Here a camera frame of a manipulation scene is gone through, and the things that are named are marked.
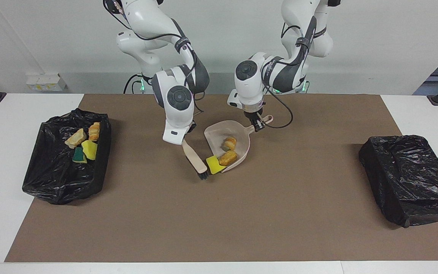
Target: bread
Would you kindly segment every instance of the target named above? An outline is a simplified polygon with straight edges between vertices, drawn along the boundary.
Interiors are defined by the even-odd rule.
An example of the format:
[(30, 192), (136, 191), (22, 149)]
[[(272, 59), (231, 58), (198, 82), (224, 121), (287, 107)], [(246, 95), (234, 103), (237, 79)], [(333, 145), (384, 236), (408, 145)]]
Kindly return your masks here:
[(89, 141), (97, 141), (97, 139), (99, 139), (100, 127), (101, 124), (99, 122), (95, 122), (89, 127)]
[(83, 141), (87, 139), (87, 135), (84, 132), (84, 129), (81, 128), (76, 133), (74, 133), (70, 138), (65, 141), (65, 144), (68, 145), (71, 149), (74, 149), (76, 146), (80, 145)]
[(235, 151), (230, 150), (224, 153), (223, 156), (219, 157), (219, 165), (229, 166), (232, 163), (236, 162), (237, 159), (238, 159), (238, 154)]
[(222, 150), (224, 151), (230, 151), (236, 149), (236, 138), (234, 137), (228, 137), (224, 139), (224, 143), (222, 143)]

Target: dustpan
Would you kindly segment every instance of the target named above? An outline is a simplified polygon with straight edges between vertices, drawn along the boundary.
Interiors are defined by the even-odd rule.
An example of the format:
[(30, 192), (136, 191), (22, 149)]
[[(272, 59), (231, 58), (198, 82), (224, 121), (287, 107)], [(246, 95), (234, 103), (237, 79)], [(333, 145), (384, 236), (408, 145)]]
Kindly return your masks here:
[[(273, 121), (273, 116), (271, 115), (263, 118), (264, 123), (269, 124), (271, 121)], [(235, 151), (238, 154), (238, 160), (221, 172), (224, 173), (231, 170), (245, 160), (251, 144), (250, 134), (253, 132), (254, 126), (243, 127), (243, 125), (233, 120), (222, 121), (205, 129), (205, 138), (215, 157), (220, 157), (225, 153), (221, 148), (224, 139), (233, 136), (237, 140)]]

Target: table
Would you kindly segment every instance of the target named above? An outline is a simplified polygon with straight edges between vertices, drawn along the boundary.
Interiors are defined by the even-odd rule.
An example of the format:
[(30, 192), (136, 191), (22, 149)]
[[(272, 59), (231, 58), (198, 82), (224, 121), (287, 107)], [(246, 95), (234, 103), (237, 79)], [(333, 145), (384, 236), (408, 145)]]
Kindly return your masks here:
[[(245, 263), (2, 263), (33, 198), (21, 192), (40, 123), (76, 108), (83, 95), (10, 94), (0, 104), (0, 272), (162, 272), (162, 273), (431, 273), (438, 262), (245, 262)], [(426, 137), (438, 156), (438, 107), (425, 97), (382, 96), (405, 135)], [(19, 140), (17, 148), (7, 141)]]

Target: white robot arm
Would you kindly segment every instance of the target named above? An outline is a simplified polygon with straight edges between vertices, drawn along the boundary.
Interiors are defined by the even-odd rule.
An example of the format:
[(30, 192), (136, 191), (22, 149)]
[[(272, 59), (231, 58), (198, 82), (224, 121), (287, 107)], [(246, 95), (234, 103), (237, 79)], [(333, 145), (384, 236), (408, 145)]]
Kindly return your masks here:
[[(121, 14), (128, 22), (129, 27), (123, 25), (129, 30), (117, 37), (118, 46), (140, 63), (145, 89), (151, 86), (156, 101), (165, 109), (163, 140), (181, 145), (185, 135), (193, 130), (194, 95), (205, 92), (209, 74), (177, 22), (158, 7), (162, 2), (103, 0), (103, 5), (113, 16)], [(150, 50), (168, 43), (175, 46), (184, 64), (162, 70), (160, 59)]]
[(258, 52), (236, 68), (236, 90), (229, 95), (228, 104), (242, 109), (256, 131), (265, 126), (260, 119), (263, 91), (272, 94), (271, 88), (279, 93), (295, 91), (305, 80), (307, 55), (325, 57), (331, 52), (328, 8), (340, 3), (341, 0), (283, 0), (285, 24), (281, 41), (288, 59)]

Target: box covered with black plastic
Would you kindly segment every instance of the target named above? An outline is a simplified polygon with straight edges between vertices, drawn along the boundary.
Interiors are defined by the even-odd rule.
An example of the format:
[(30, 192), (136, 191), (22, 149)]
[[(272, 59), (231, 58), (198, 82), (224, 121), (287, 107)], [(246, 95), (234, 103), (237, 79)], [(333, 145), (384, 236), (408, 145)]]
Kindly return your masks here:
[[(100, 123), (95, 161), (72, 161), (74, 150), (65, 141), (80, 128)], [(107, 114), (75, 109), (42, 123), (23, 181), (23, 191), (51, 204), (66, 204), (101, 191), (111, 149), (111, 124)]]
[(359, 159), (388, 221), (405, 228), (438, 222), (438, 158), (426, 139), (371, 137)]

